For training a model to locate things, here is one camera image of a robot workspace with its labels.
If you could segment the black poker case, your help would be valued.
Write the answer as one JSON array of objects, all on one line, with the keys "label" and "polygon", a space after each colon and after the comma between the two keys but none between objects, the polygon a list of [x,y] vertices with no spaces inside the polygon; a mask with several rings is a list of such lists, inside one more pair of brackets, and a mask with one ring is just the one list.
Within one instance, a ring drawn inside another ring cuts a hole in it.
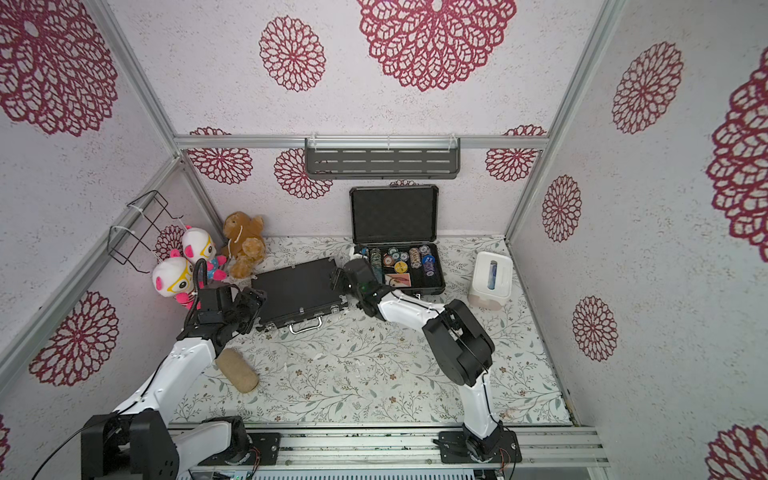
[{"label": "black poker case", "polygon": [[256,274],[251,287],[266,294],[254,328],[287,327],[292,334],[319,329],[322,318],[348,307],[345,295],[332,288],[336,261],[325,257]]}]

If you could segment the grey poker case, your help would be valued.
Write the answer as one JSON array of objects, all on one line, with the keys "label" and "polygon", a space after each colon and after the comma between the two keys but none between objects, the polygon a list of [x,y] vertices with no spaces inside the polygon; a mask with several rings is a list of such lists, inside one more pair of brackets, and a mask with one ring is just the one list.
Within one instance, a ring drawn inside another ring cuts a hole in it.
[{"label": "grey poker case", "polygon": [[383,284],[411,295],[446,288],[436,245],[435,185],[355,187],[349,192],[354,252]]}]

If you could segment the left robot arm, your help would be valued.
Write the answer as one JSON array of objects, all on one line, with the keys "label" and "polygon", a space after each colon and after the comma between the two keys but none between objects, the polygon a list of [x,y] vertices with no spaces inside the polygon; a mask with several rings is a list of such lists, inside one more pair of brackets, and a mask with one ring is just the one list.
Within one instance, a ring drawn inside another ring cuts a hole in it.
[{"label": "left robot arm", "polygon": [[252,330],[265,302],[265,293],[252,288],[203,288],[156,371],[113,412],[86,422],[80,434],[82,478],[176,479],[212,457],[231,464],[254,459],[239,416],[207,420],[177,436],[168,425],[196,378],[235,335]]}]

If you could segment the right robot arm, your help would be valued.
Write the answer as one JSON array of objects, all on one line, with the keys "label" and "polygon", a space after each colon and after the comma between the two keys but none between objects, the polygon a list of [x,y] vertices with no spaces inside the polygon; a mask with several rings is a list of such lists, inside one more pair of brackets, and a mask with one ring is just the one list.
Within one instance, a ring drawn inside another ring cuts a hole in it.
[{"label": "right robot arm", "polygon": [[354,258],[331,275],[334,290],[357,300],[364,313],[421,332],[443,374],[457,385],[469,457],[487,462],[502,448],[504,425],[492,408],[487,379],[495,344],[468,306],[435,304],[380,283],[370,263]]}]

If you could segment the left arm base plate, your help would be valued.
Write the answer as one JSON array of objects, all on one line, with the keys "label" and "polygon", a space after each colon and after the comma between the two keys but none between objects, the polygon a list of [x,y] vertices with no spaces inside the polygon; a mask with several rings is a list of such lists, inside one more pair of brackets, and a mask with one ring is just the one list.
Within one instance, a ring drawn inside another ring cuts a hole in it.
[{"label": "left arm base plate", "polygon": [[282,436],[279,433],[236,434],[223,452],[212,455],[198,466],[272,466],[277,462]]}]

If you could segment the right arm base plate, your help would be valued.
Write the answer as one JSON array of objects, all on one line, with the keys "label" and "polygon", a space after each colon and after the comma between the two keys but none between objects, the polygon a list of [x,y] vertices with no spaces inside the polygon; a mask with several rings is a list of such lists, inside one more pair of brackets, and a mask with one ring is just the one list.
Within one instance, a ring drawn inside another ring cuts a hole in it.
[{"label": "right arm base plate", "polygon": [[504,428],[485,439],[479,439],[468,430],[441,431],[432,442],[445,464],[517,464],[523,459],[517,435]]}]

